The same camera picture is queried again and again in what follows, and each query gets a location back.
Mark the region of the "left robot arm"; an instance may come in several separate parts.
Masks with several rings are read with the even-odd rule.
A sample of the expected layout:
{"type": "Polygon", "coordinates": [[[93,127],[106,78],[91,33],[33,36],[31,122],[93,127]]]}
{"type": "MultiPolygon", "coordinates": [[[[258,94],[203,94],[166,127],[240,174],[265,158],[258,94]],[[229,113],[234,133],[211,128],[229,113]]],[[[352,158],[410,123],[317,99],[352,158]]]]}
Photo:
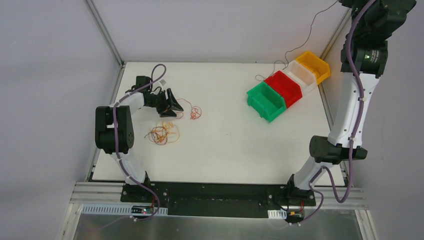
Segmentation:
{"type": "Polygon", "coordinates": [[[132,115],[143,107],[156,109],[161,118],[176,117],[184,109],[178,103],[170,88],[153,90],[156,81],[149,76],[137,76],[135,84],[116,103],[98,106],[95,109],[95,144],[119,166],[125,183],[135,186],[133,195],[140,202],[147,202],[156,194],[150,187],[145,170],[135,167],[136,155],[132,148],[135,133],[132,115]]]}

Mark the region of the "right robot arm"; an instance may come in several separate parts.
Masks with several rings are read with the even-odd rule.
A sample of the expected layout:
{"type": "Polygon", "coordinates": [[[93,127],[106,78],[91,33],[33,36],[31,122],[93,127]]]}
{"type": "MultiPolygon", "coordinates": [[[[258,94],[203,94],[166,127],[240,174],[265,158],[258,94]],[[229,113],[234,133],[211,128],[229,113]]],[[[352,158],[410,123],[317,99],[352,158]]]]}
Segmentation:
{"type": "Polygon", "coordinates": [[[288,205],[314,206],[316,181],[343,161],[348,163],[349,182],[353,182],[353,161],[368,154],[362,146],[362,130],[387,64],[388,39],[406,22],[416,1],[343,0],[341,4],[351,9],[351,27],[340,53],[341,99],[329,135],[311,138],[308,160],[283,187],[282,199],[288,205]]]}

